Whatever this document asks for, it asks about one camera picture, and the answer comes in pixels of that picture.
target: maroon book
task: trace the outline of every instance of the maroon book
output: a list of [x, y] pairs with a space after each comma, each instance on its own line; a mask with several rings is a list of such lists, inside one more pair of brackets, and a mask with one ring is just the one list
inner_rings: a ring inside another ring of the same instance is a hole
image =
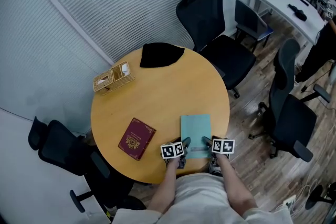
[[133, 118], [118, 147], [137, 161], [141, 159], [156, 130]]

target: power outlet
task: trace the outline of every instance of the power outlet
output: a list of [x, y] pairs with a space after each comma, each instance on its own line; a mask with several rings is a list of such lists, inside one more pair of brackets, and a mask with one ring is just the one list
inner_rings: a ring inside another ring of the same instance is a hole
[[284, 200], [282, 202], [282, 205], [287, 206], [288, 208], [290, 208], [294, 204], [295, 199], [296, 199], [296, 195], [294, 194], [293, 196], [290, 196], [288, 199]]

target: round wooden table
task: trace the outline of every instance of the round wooden table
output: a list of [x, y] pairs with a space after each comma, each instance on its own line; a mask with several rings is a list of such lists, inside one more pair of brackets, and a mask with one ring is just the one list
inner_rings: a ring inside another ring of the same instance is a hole
[[[210, 114], [212, 135], [225, 137], [229, 99], [217, 70], [198, 53], [185, 49], [176, 63], [160, 68], [140, 68], [141, 54], [138, 49], [117, 62], [128, 61], [135, 80], [106, 95], [94, 95], [91, 125], [99, 151], [113, 168], [134, 180], [159, 184], [166, 171], [160, 145], [181, 136], [181, 115]], [[156, 129], [139, 161], [118, 148], [133, 118]], [[207, 161], [187, 159], [177, 173], [199, 172]]]

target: person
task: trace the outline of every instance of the person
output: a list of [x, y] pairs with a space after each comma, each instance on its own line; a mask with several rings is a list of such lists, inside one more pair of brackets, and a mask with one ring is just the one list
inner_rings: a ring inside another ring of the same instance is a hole
[[209, 163], [210, 174], [176, 179], [179, 158], [172, 159], [147, 210], [119, 209], [113, 224], [293, 223], [287, 206], [274, 213], [259, 209], [224, 154], [217, 154], [217, 163]]
[[295, 76], [295, 86], [308, 80], [327, 61], [336, 60], [336, 16], [322, 28], [317, 44], [313, 46], [302, 66], [301, 72]]

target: person in black clothing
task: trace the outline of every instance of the person in black clothing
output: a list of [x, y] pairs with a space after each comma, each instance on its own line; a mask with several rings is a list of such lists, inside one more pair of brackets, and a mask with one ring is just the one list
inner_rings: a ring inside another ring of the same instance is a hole
[[336, 60], [336, 16], [322, 28], [317, 44], [313, 46], [302, 66], [295, 76], [295, 82], [303, 82], [314, 75], [327, 61]]

